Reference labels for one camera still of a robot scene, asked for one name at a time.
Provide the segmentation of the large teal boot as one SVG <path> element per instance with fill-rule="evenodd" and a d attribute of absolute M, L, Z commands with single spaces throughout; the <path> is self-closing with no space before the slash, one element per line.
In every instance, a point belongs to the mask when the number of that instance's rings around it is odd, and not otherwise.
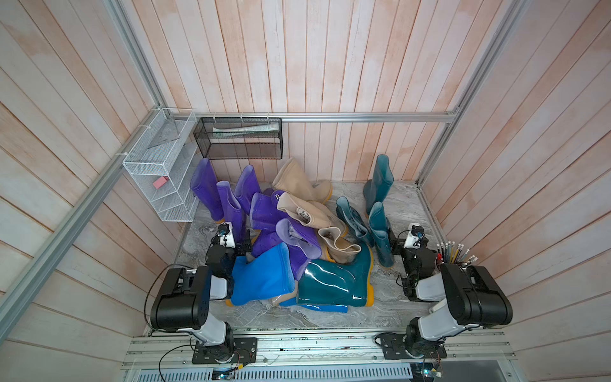
<path fill-rule="evenodd" d="M 350 264 L 315 259 L 305 268 L 298 282 L 296 303 L 310 306 L 371 307 L 374 287 L 371 274 L 374 261 L 364 245 Z"/>

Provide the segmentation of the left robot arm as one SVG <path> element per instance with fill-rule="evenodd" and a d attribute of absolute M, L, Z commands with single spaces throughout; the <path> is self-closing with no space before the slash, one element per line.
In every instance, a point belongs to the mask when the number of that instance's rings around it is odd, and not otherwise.
<path fill-rule="evenodd" d="M 211 302 L 232 297 L 236 258 L 233 227 L 222 223 L 206 251 L 207 264 L 194 269 L 180 264 L 166 267 L 152 307 L 144 312 L 151 329 L 186 333 L 196 341 L 195 364 L 237 361 L 231 326 L 210 311 Z"/>

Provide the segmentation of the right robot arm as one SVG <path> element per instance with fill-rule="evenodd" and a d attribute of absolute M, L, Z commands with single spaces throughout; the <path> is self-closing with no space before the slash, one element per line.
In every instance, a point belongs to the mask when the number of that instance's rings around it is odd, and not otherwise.
<path fill-rule="evenodd" d="M 404 263 L 399 286 L 405 296 L 433 304 L 427 315 L 413 318 L 406 329 L 403 343 L 410 357 L 430 356 L 446 339 L 471 329 L 512 321 L 512 305 L 485 267 L 440 262 L 436 251 L 420 245 L 393 244 L 391 250 Z"/>

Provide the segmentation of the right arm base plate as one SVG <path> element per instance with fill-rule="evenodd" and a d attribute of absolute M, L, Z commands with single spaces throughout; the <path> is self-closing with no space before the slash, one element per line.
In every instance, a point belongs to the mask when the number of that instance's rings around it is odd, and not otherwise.
<path fill-rule="evenodd" d="M 431 342 L 422 339 L 418 334 L 384 332 L 377 334 L 374 342 L 382 349 L 385 360 L 447 358 L 443 342 Z"/>

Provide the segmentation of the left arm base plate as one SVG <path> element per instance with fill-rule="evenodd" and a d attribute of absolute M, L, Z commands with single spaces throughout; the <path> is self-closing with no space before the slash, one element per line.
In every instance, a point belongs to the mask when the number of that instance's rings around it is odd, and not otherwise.
<path fill-rule="evenodd" d="M 221 345 L 206 346 L 197 343 L 193 364 L 251 364 L 256 362 L 256 337 L 229 338 Z"/>

